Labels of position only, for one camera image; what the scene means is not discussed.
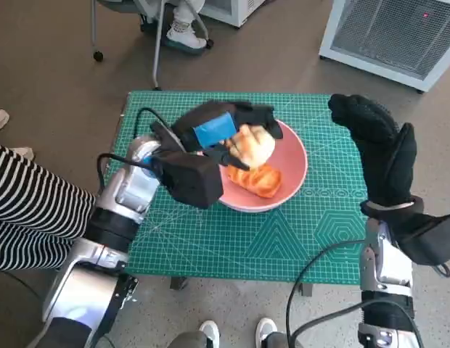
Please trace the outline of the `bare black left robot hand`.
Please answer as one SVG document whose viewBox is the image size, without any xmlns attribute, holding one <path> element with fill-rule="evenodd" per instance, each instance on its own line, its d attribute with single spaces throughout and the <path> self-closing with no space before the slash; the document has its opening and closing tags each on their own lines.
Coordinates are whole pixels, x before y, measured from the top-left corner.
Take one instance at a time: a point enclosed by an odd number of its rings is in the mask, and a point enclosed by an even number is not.
<svg viewBox="0 0 450 348">
<path fill-rule="evenodd" d="M 246 171 L 265 164 L 276 141 L 283 139 L 274 108 L 248 101 L 207 101 L 171 129 L 188 152 L 202 152 L 220 165 Z"/>
</svg>

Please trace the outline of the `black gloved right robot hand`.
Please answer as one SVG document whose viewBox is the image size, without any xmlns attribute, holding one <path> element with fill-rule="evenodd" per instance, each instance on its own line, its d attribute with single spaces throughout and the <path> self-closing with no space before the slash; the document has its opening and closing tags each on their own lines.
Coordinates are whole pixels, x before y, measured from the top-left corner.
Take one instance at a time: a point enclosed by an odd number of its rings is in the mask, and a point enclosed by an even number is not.
<svg viewBox="0 0 450 348">
<path fill-rule="evenodd" d="M 333 94 L 328 107 L 359 151 L 368 200 L 382 207 L 410 203 L 417 156 L 413 125 L 398 127 L 383 105 L 360 95 Z"/>
</svg>

